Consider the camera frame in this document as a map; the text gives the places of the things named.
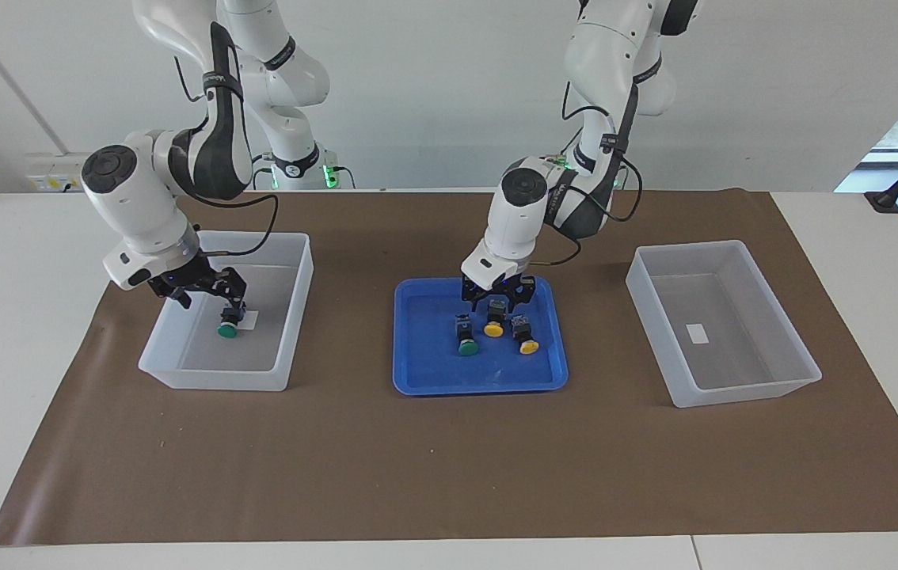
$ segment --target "white plastic bin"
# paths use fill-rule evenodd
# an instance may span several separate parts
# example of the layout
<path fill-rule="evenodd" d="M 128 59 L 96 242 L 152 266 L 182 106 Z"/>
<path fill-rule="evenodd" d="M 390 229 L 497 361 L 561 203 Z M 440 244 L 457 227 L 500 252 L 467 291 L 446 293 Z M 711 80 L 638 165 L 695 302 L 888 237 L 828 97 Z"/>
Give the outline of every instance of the white plastic bin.
<path fill-rule="evenodd" d="M 781 397 L 822 379 L 741 241 L 644 246 L 626 282 L 677 407 Z"/>
<path fill-rule="evenodd" d="M 262 234 L 200 231 L 206 250 L 253 248 Z M 301 316 L 312 278 L 305 234 L 272 234 L 250 256 L 211 257 L 211 266 L 233 267 L 247 282 L 243 325 L 234 339 L 218 335 L 224 299 L 192 293 L 192 306 L 166 300 L 139 360 L 141 371 L 174 389 L 283 390 L 291 372 Z"/>

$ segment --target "white label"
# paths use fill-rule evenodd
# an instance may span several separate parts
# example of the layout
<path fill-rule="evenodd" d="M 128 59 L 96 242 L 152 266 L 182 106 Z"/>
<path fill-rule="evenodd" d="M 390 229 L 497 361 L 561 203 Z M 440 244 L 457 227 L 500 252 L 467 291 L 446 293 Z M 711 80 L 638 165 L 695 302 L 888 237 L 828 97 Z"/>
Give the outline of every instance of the white label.
<path fill-rule="evenodd" d="M 688 336 L 692 339 L 693 345 L 707 345 L 710 343 L 710 337 L 706 335 L 706 327 L 703 325 L 685 325 L 688 329 Z"/>
<path fill-rule="evenodd" d="M 238 331 L 251 331 L 251 329 L 255 329 L 256 321 L 258 321 L 258 311 L 247 310 L 245 312 L 245 317 L 242 318 L 242 322 L 238 322 Z"/>

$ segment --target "yellow button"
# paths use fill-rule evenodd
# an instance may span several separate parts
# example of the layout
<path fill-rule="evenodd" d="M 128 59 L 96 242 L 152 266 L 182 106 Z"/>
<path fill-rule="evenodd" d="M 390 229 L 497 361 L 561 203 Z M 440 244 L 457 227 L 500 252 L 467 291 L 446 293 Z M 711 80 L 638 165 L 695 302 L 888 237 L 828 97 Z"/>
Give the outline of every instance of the yellow button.
<path fill-rule="evenodd" d="M 503 332 L 502 325 L 497 324 L 497 322 L 489 322 L 485 325 L 485 335 L 490 336 L 490 338 L 499 338 Z"/>
<path fill-rule="evenodd" d="M 526 340 L 525 343 L 519 345 L 520 354 L 533 354 L 537 352 L 537 349 L 540 348 L 540 343 L 537 340 Z"/>

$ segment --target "brown mat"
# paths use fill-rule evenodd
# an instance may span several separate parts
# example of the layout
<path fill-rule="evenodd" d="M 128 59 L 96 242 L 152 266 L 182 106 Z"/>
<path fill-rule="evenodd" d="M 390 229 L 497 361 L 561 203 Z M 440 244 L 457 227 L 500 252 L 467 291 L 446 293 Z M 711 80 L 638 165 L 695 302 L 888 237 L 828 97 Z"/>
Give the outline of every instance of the brown mat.
<path fill-rule="evenodd" d="M 489 199 L 283 195 L 282 228 L 311 235 L 316 264 L 283 393 L 161 386 L 135 368 L 159 300 L 110 287 L 5 500 L 0 545 L 898 530 L 898 418 L 767 194 L 649 192 L 632 223 L 540 271 L 571 369 L 560 392 L 396 393 L 394 288 L 457 274 Z M 267 215 L 185 209 L 208 230 L 261 230 Z M 678 410 L 626 271 L 638 245 L 729 238 L 824 379 Z M 549 230 L 541 245 L 543 259 L 571 249 Z"/>

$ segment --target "tabletop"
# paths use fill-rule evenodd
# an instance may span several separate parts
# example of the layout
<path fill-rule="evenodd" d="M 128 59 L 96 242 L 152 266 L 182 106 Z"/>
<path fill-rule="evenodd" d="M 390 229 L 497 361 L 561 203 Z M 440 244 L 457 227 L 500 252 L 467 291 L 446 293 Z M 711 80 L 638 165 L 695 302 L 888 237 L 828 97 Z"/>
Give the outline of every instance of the tabletop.
<path fill-rule="evenodd" d="M 860 195 L 783 192 L 774 201 L 898 412 L 898 216 L 873 213 Z M 108 282 L 97 260 L 116 241 L 83 195 L 0 195 L 0 506 Z M 4 382 L 10 376 L 16 385 Z M 432 568 L 546 568 L 565 561 L 710 570 L 772 567 L 771 560 L 776 568 L 891 568 L 898 533 L 0 549 L 0 567 L 23 567 L 26 560 L 37 567 L 82 560 L 106 567 L 163 560 L 208 568 L 213 560 L 388 567 L 392 559 Z"/>

